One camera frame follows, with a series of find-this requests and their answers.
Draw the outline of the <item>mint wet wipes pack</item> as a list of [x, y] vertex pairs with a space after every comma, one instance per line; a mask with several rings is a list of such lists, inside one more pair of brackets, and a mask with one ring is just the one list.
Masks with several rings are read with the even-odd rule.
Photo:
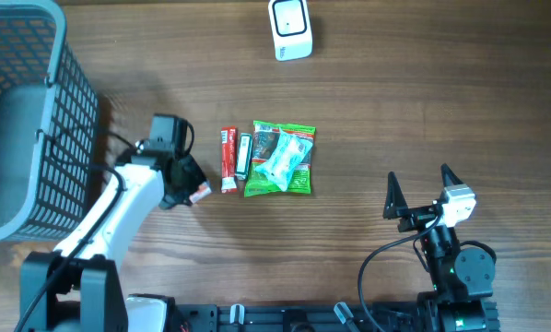
[[280, 128], [275, 151], [267, 161], [256, 168], [256, 171], [264, 174], [280, 192], [288, 192], [293, 172], [313, 147], [314, 142], [300, 139]]

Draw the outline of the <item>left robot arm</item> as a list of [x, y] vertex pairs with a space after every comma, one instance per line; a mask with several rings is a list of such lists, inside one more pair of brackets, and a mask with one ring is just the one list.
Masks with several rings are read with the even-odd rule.
[[191, 155], [142, 152], [111, 169], [112, 180], [81, 224], [50, 253], [21, 268], [18, 331], [183, 331], [169, 296], [124, 296], [119, 270], [154, 208], [190, 206], [209, 193]]

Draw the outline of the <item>green snack bag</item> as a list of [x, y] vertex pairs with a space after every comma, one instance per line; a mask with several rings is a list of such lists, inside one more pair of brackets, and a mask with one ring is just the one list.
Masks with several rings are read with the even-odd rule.
[[[270, 183], [264, 174], [256, 168], [267, 161], [276, 150], [279, 139], [279, 129], [286, 133], [314, 142], [316, 128], [304, 124], [275, 124], [255, 120], [253, 122], [251, 166], [244, 189], [244, 196], [259, 196], [280, 192], [280, 189]], [[297, 166], [291, 177], [288, 191], [295, 194], [311, 194], [311, 153], [310, 150], [303, 161]]]

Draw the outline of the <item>red Kleenex tissue pack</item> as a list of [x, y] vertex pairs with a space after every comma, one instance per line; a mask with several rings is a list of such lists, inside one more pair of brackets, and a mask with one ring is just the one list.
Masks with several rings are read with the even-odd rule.
[[196, 204], [201, 199], [209, 196], [212, 193], [212, 188], [209, 181], [204, 181], [198, 188], [189, 195], [189, 201], [191, 204]]

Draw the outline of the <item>green white small box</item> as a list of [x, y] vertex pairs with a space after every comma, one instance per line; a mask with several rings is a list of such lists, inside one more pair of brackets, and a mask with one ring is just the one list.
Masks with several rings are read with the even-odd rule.
[[252, 160], [252, 134], [241, 133], [235, 175], [238, 180], [247, 179]]

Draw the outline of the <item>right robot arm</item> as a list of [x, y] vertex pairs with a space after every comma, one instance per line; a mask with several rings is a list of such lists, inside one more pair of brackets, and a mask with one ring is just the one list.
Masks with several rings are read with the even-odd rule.
[[443, 190], [428, 206], [409, 207], [393, 172], [383, 217], [398, 219], [399, 232], [413, 231], [415, 250], [428, 272], [432, 291], [421, 292], [415, 302], [386, 303], [376, 313], [393, 331], [490, 331], [498, 328], [493, 295], [497, 256], [478, 241], [460, 241], [455, 226], [472, 215], [474, 191], [446, 164], [440, 167]]

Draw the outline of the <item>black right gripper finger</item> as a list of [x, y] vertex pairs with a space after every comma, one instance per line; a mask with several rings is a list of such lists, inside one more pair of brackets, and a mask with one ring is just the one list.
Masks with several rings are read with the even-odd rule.
[[399, 219], [408, 212], [408, 205], [394, 172], [388, 173], [387, 195], [382, 216], [385, 219]]
[[440, 166], [440, 171], [444, 187], [463, 184], [463, 181], [451, 170], [447, 163]]

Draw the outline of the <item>red stick sachet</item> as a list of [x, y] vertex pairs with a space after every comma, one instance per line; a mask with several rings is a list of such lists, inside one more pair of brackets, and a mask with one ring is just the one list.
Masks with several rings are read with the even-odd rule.
[[221, 192], [235, 193], [236, 183], [236, 155], [237, 155], [237, 128], [227, 126], [221, 128]]

